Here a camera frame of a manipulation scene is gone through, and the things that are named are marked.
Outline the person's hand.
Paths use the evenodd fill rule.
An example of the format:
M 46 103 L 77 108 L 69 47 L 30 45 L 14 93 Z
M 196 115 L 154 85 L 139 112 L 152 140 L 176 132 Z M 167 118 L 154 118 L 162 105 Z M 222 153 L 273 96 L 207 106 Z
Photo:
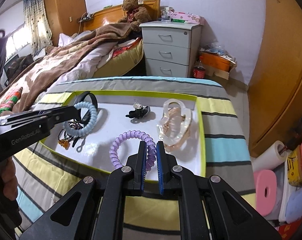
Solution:
M 15 200 L 18 196 L 16 167 L 12 157 L 7 159 L 6 165 L 0 169 L 0 174 L 4 182 L 3 194 L 9 200 Z

